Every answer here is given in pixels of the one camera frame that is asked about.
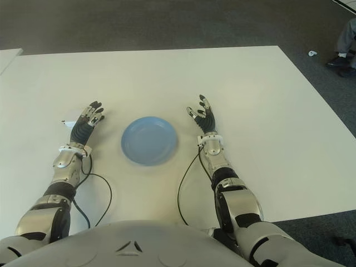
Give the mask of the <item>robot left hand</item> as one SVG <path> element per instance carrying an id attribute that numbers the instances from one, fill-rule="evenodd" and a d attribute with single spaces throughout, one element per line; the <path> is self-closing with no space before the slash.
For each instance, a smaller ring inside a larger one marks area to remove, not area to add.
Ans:
<path id="1" fill-rule="evenodd" d="M 94 128 L 102 121 L 105 116 L 102 114 L 104 108 L 98 101 L 92 102 L 87 106 L 78 117 L 70 134 L 70 143 L 77 143 L 82 146 L 87 144 Z"/>

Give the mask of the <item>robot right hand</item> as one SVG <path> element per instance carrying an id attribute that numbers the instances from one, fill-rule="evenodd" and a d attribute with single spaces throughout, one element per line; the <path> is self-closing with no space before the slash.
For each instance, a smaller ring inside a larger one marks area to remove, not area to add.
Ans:
<path id="1" fill-rule="evenodd" d="M 209 101 L 204 95 L 199 95 L 199 99 L 201 109 L 194 111 L 191 107 L 187 107 L 186 111 L 188 115 L 195 121 L 204 134 L 217 133 L 215 117 Z"/>

